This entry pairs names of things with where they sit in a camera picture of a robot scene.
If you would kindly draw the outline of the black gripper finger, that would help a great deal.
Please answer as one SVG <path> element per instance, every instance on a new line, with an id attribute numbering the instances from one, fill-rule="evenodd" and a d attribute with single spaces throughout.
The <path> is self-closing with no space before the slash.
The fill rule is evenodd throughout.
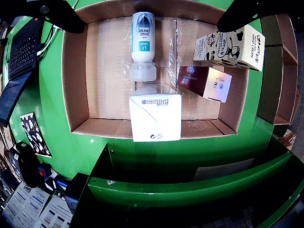
<path id="1" fill-rule="evenodd" d="M 19 16 L 46 20 L 70 33 L 83 33 L 85 23 L 66 0 L 2 0 L 0 26 L 9 27 Z"/>
<path id="2" fill-rule="evenodd" d="M 235 0 L 219 19 L 220 32 L 237 30 L 256 19 L 287 14 L 295 30 L 304 30 L 304 2 L 302 0 Z"/>

